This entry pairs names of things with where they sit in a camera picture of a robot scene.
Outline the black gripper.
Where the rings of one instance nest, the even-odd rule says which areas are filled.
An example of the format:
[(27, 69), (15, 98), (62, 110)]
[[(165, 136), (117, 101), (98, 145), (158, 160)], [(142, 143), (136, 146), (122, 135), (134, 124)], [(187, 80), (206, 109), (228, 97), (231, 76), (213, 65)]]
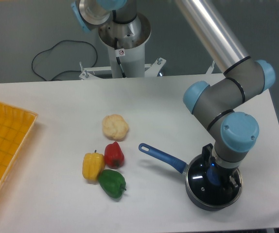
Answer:
[(209, 169), (209, 183), (221, 187), (223, 196), (235, 196), (241, 194), (241, 178), (233, 176), (231, 169), (226, 169), (217, 164), (217, 159), (212, 155), (212, 144), (202, 148), (201, 158), (205, 168)]

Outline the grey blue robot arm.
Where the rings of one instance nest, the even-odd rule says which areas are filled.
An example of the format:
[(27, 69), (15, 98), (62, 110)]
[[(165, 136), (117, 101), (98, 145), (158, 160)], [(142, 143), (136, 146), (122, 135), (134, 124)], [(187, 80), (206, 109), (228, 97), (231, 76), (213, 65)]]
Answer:
[[(234, 173), (255, 145), (259, 126), (252, 116), (234, 109), (270, 88), (275, 71), (266, 61), (254, 61), (248, 55), (208, 0), (178, 0), (176, 4), (225, 76), (215, 85), (196, 82), (183, 96), (187, 109), (215, 139), (207, 180), (215, 188), (238, 190)], [(81, 28), (86, 32), (98, 29), (109, 47), (114, 78), (144, 75), (143, 55), (137, 54), (132, 61), (119, 54), (134, 51), (151, 33), (134, 0), (77, 0), (71, 7)]]

